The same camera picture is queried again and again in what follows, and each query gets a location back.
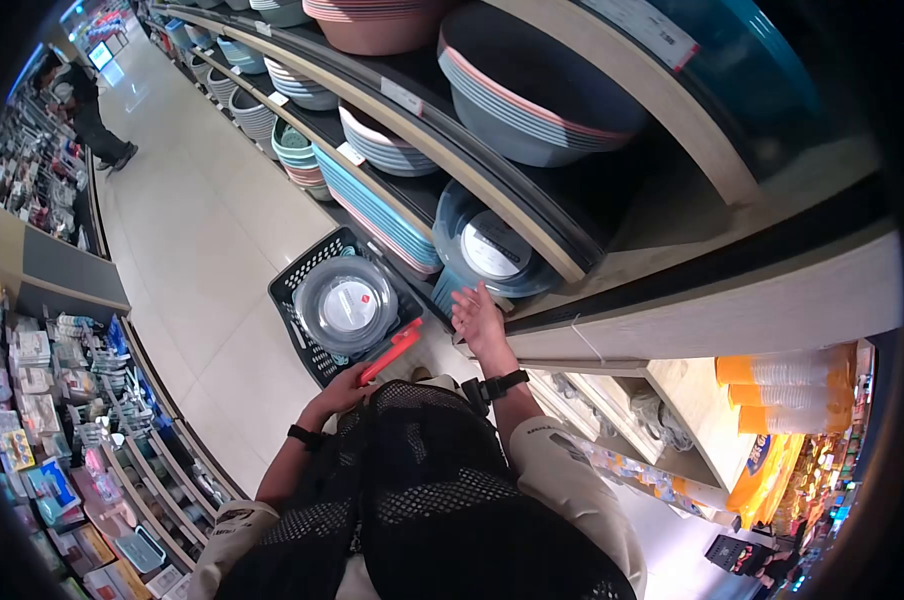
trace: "product label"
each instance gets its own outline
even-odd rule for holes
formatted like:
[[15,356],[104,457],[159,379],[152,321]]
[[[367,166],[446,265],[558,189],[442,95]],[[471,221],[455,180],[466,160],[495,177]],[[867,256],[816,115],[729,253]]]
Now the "product label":
[[338,146],[336,150],[338,150],[338,153],[340,155],[348,159],[348,161],[355,166],[359,166],[366,161],[366,158],[359,153],[359,150],[352,148],[352,144],[350,144],[348,141],[342,142],[341,146]]
[[336,330],[355,331],[371,323],[378,309],[371,287],[361,281],[343,281],[326,295],[322,312]]
[[621,27],[645,46],[674,72],[699,52],[699,44],[658,8],[644,0],[580,0],[588,7]]
[[382,91],[383,96],[395,102],[409,113],[419,117],[422,116],[422,98],[395,81],[383,77],[379,90]]
[[280,107],[284,107],[285,103],[289,102],[289,99],[282,95],[282,92],[273,91],[268,94],[268,100],[275,102]]
[[492,210],[483,210],[465,226],[461,253],[481,277],[506,280],[529,264],[532,247]]

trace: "shoe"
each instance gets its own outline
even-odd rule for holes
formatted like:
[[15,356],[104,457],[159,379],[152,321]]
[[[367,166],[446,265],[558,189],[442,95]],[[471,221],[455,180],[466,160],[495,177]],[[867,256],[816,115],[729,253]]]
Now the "shoe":
[[132,147],[128,150],[128,154],[126,154],[122,158],[119,158],[119,161],[115,163],[114,167],[112,167],[112,171],[122,171],[126,167],[126,165],[129,164],[129,161],[131,161],[135,156],[135,153],[139,151],[139,147],[135,144],[131,144],[131,146]]

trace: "watch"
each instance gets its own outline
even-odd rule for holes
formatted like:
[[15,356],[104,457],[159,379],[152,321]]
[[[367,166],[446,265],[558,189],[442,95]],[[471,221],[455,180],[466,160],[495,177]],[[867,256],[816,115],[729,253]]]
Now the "watch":
[[325,435],[303,429],[298,425],[289,427],[289,437],[302,441],[302,444],[305,445],[306,452],[317,452],[323,447],[323,442],[326,441]]

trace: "wrist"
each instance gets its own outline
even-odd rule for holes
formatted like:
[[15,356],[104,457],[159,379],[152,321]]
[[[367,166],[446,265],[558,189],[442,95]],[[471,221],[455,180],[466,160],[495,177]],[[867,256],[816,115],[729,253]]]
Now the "wrist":
[[322,407],[317,406],[314,402],[309,402],[302,411],[302,414],[298,416],[298,420],[295,424],[306,431],[320,433],[331,417],[332,414],[323,410]]

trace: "laundry basket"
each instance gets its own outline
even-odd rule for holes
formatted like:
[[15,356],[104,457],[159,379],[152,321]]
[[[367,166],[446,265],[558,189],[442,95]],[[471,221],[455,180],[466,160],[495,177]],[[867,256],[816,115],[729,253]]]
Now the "laundry basket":
[[[398,297],[398,317],[389,328],[385,338],[376,343],[372,349],[360,356],[341,356],[326,352],[305,333],[293,306],[293,294],[313,267],[326,258],[358,255],[375,264],[388,279],[388,283]],[[398,358],[412,344],[419,340],[419,327],[422,325],[422,305],[409,285],[376,254],[363,244],[355,233],[347,226],[342,226],[327,235],[323,240],[309,248],[278,277],[268,283],[268,296],[275,303],[286,330],[289,331],[291,344],[301,359],[306,371],[322,388],[339,373],[356,363],[370,361],[374,364],[362,374],[362,380],[368,382],[389,363]]]

